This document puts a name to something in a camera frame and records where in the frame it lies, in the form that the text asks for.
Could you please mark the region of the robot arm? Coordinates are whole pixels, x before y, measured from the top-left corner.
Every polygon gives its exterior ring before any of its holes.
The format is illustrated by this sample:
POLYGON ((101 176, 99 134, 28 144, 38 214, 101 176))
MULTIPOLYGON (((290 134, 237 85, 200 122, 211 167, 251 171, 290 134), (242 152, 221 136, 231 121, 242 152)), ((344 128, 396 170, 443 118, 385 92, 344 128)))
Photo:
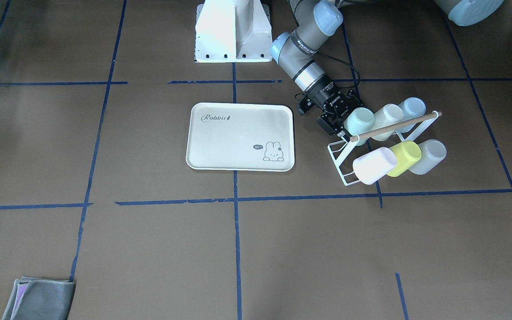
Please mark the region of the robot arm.
POLYGON ((291 14, 297 24, 292 32, 280 34, 270 53, 276 63, 302 91, 297 99, 297 112, 305 115, 313 107, 321 110, 317 123, 330 136, 349 141, 351 134, 344 121, 353 111, 364 106, 356 93, 357 85, 339 87, 314 60, 321 46, 343 23, 340 11, 351 0, 290 0, 291 14))

